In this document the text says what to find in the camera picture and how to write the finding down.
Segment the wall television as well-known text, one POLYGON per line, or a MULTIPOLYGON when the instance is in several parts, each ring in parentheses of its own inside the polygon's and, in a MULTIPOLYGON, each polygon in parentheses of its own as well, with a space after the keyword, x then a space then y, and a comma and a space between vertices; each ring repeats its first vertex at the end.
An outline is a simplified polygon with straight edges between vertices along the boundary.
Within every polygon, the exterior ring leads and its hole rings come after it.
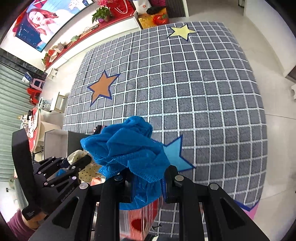
POLYGON ((42 52, 66 23, 93 3, 89 0, 33 1, 17 18, 14 36, 42 52))

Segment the white shopping bag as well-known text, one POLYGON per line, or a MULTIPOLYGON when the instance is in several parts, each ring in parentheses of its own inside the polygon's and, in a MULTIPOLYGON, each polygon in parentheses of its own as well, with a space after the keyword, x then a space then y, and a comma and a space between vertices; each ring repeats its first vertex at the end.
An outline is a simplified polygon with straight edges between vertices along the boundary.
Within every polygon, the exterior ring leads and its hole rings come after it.
POLYGON ((133 0, 132 2, 139 15, 145 14, 151 7, 149 0, 133 0))

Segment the blue white ceramic vase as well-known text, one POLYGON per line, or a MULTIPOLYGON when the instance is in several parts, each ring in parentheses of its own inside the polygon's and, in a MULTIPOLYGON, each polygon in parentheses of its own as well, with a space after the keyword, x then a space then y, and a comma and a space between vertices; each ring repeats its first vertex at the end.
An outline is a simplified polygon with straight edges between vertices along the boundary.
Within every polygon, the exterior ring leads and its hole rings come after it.
POLYGON ((38 109, 51 112, 51 103, 41 97, 38 103, 38 109))

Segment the cream polka dot scrunchie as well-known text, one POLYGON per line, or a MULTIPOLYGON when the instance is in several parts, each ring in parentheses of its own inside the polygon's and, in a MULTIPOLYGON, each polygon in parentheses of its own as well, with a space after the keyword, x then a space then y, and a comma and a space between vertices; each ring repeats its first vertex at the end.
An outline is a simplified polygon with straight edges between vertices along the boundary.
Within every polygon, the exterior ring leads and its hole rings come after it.
POLYGON ((91 186, 103 183, 105 181, 105 177, 101 173, 99 173, 99 169, 102 166, 95 163, 93 157, 89 154, 88 151, 76 150, 67 157, 67 160, 69 164, 72 165, 84 156, 90 156, 91 162, 86 165, 84 169, 81 169, 79 171, 79 179, 82 182, 89 183, 91 186))

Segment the red plastic stool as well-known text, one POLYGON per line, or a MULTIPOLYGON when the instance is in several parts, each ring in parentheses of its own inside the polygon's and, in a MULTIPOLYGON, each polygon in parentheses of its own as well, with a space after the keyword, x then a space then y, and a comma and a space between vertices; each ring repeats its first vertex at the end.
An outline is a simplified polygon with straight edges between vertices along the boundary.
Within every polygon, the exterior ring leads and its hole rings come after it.
POLYGON ((27 93, 30 96, 30 103, 36 105, 39 103, 39 96, 42 93, 40 90, 34 88, 27 88, 27 93))

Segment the red round table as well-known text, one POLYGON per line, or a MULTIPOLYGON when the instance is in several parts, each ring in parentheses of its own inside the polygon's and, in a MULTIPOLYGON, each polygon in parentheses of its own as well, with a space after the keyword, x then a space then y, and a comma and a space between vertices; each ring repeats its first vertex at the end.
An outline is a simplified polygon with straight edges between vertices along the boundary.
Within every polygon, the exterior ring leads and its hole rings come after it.
POLYGON ((20 116, 19 119, 21 120, 21 128, 27 134, 31 153, 44 141, 45 132, 61 129, 58 125, 43 121, 43 116, 37 107, 29 110, 27 114, 20 116))

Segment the red white tv cabinet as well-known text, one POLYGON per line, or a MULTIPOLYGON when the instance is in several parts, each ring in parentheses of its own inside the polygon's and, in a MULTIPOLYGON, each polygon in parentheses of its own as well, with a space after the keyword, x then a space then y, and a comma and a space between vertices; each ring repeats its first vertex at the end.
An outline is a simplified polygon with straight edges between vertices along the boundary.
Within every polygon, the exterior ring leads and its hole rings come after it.
POLYGON ((100 44, 101 42, 116 38, 122 34, 132 33, 133 31, 138 31, 140 29, 141 27, 138 23, 138 14, 136 11, 124 16, 121 19, 113 19, 107 23, 100 24, 99 27, 74 42, 69 48, 64 49, 62 53, 55 58, 53 63, 45 69, 45 71, 48 72, 50 68, 59 68, 72 57, 86 51, 88 48, 96 44, 100 44))

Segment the white storage box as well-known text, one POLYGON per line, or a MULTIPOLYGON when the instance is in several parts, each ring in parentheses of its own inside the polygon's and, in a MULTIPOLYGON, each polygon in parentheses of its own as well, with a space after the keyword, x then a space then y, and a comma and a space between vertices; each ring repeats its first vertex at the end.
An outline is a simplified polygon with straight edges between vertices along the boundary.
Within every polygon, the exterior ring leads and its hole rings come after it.
POLYGON ((88 134, 63 130, 51 130, 44 135, 44 158, 68 157, 76 150, 82 150, 80 141, 88 134))

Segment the potted green plant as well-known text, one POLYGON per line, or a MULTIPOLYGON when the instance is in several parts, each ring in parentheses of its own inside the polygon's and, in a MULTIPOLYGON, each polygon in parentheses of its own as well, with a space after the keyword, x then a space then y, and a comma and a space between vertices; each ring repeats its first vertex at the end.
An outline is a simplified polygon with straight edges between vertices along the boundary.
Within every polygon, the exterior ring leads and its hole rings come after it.
POLYGON ((107 6, 101 6, 96 9, 96 12, 92 15, 92 23, 94 22, 108 22, 111 19, 111 11, 107 6))

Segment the pink plastic stool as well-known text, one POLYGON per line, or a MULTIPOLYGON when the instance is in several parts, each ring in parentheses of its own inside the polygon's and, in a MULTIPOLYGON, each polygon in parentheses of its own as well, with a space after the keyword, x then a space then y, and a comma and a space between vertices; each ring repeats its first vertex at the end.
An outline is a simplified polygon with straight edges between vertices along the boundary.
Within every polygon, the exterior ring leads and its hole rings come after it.
POLYGON ((44 80, 33 78, 32 81, 30 82, 30 87, 33 89, 42 91, 44 84, 45 84, 44 80))

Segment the grey checked star rug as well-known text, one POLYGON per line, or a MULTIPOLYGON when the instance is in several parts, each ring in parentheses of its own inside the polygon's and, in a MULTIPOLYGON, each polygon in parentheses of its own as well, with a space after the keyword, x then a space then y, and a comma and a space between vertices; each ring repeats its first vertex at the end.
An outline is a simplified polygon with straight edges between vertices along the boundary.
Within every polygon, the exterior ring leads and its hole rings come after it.
POLYGON ((134 115, 186 177, 216 182, 254 217, 266 175, 265 112, 251 66, 222 23, 162 25, 86 53, 64 130, 90 133, 134 115))

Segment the red yellow gift box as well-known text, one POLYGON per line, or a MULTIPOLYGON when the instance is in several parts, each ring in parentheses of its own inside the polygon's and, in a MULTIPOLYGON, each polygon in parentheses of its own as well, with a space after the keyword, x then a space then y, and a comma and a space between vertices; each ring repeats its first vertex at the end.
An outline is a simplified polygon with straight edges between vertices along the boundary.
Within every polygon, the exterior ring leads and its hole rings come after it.
POLYGON ((148 29, 156 26, 166 25, 170 23, 167 10, 163 8, 154 15, 142 14, 138 16, 138 21, 142 29, 148 29))

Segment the small white wooden stool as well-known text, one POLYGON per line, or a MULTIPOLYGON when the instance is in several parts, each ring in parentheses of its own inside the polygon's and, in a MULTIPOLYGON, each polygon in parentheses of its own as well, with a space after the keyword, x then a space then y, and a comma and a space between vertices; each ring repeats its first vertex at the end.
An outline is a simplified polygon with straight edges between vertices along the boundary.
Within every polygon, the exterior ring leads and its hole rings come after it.
POLYGON ((51 101, 50 112, 55 111, 64 113, 66 110, 68 95, 62 95, 60 92, 54 95, 51 101))

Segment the red gift bag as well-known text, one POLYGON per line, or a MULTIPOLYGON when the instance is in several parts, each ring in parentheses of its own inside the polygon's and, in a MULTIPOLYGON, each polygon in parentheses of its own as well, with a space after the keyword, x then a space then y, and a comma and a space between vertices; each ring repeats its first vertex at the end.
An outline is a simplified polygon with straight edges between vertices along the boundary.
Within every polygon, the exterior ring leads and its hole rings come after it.
POLYGON ((133 16, 134 7, 131 1, 128 0, 114 0, 107 3, 107 7, 115 17, 133 16))

